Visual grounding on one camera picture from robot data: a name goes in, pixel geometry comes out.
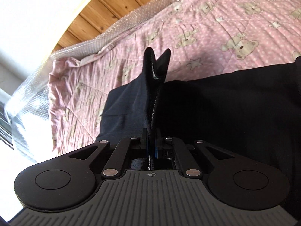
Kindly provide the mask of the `black garment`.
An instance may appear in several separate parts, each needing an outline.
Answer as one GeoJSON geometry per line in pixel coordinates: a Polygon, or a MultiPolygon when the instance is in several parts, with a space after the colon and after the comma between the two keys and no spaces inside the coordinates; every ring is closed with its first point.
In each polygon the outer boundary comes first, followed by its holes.
{"type": "Polygon", "coordinates": [[[170,56],[145,50],[141,74],[109,92],[98,139],[117,142],[147,129],[153,137],[202,140],[300,174],[300,57],[168,82],[170,56]]]}

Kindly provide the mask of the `clear bubble wrap sheet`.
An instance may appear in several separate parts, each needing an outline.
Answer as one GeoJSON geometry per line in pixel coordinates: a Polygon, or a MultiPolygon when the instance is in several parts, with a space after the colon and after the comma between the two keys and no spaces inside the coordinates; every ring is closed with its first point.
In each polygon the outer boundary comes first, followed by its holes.
{"type": "Polygon", "coordinates": [[[151,0],[96,38],[52,54],[6,105],[15,150],[34,162],[86,146],[97,138],[109,92],[142,71],[147,47],[171,49],[166,80],[222,73],[200,48],[201,21],[219,22],[219,0],[151,0]]]}

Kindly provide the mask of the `pink bear-print quilt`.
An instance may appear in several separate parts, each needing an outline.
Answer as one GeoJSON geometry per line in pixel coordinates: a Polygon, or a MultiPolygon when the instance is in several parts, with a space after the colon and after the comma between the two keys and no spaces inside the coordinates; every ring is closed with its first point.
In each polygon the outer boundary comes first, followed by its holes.
{"type": "Polygon", "coordinates": [[[300,0],[154,0],[63,52],[49,75],[52,153],[93,143],[108,93],[134,80],[143,53],[171,50],[167,80],[196,80],[300,56],[300,0]]]}

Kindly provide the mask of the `wooden headboard panel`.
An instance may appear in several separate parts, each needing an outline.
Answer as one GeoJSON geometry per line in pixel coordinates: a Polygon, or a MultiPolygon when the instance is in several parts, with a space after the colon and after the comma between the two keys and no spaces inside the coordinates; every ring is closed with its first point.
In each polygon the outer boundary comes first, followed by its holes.
{"type": "Polygon", "coordinates": [[[53,52],[95,38],[151,0],[91,0],[64,32],[53,52]]]}

